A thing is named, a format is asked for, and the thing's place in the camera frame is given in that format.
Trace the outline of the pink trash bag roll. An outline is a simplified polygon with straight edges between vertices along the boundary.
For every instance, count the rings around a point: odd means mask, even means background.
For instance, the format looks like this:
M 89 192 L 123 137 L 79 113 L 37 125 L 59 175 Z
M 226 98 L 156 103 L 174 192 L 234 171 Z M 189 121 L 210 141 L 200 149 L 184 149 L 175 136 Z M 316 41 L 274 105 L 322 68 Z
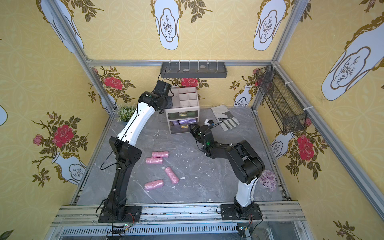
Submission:
M 162 188 L 163 186 L 164 186 L 164 181 L 162 179 L 151 181 L 145 184 L 145 191 L 159 189 L 159 188 Z
M 169 151 L 152 152 L 153 158 L 168 158 L 169 155 L 170 155 Z
M 174 185 L 176 185 L 180 181 L 180 179 L 177 177 L 171 167 L 166 167 L 165 172 Z
M 161 157 L 150 157 L 146 158 L 146 164 L 150 165 L 161 165 L 163 164 L 164 159 Z

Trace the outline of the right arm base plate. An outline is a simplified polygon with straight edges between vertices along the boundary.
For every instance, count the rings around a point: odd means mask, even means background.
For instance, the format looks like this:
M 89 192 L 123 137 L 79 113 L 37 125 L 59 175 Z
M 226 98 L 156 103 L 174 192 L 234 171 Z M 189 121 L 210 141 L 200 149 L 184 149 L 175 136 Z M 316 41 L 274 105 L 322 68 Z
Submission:
M 235 204 L 222 204 L 220 205 L 220 213 L 224 221 L 261 220 L 263 218 L 260 207 L 256 203 L 244 208 Z

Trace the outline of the beige drawer organizer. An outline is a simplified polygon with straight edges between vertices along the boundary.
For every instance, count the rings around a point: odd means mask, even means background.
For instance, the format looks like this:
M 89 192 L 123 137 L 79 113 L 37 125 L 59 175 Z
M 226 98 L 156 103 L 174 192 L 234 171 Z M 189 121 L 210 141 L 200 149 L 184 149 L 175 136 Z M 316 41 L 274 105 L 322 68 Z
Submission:
M 168 127 L 171 134 L 189 132 L 189 125 L 176 125 L 172 121 L 197 119 L 200 117 L 200 104 L 196 87 L 176 88 L 172 87 L 169 96 L 173 96 L 173 108 L 166 109 Z

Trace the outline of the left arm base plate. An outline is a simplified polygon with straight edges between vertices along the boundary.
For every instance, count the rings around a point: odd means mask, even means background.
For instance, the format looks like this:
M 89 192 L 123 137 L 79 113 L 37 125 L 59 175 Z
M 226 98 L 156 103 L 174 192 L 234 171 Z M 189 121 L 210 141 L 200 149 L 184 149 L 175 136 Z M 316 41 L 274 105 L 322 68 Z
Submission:
M 113 210 L 103 207 L 98 223 L 137 223 L 141 213 L 141 206 L 121 206 Z

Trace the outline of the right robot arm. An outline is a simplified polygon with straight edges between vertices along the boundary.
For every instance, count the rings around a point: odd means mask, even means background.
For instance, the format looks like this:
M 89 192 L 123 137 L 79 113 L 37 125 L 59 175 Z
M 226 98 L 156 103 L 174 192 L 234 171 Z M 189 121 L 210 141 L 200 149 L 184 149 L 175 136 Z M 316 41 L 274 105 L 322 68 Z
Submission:
M 189 131 L 207 157 L 229 161 L 239 180 L 234 198 L 235 209 L 239 215 L 248 214 L 254 204 L 254 185 L 265 170 L 265 164 L 248 141 L 244 140 L 235 145 L 217 142 L 212 133 L 213 127 L 191 124 Z

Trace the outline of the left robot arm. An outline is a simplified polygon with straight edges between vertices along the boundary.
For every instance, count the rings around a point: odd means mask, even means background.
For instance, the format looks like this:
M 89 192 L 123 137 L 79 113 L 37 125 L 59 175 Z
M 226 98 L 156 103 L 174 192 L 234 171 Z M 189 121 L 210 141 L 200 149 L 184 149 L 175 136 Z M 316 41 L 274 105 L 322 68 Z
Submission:
M 110 137 L 112 152 L 116 155 L 116 173 L 112 189 L 103 201 L 99 216 L 100 223 L 122 222 L 128 213 L 126 210 L 127 188 L 135 164 L 140 160 L 142 151 L 135 145 L 149 118 L 156 111 L 167 109 L 172 97 L 168 92 L 144 92 L 138 100 L 137 108 L 123 130 Z

